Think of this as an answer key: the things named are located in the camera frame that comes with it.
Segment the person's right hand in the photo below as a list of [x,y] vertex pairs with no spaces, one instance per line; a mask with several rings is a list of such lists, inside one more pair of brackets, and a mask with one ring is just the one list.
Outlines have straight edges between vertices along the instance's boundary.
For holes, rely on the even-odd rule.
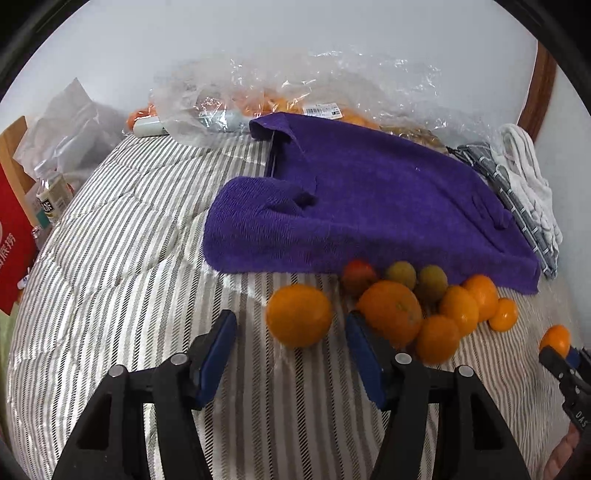
[[544,480],[553,480],[559,474],[578,446],[579,440],[580,432],[573,423],[570,423],[567,434],[554,448],[546,463],[543,472]]

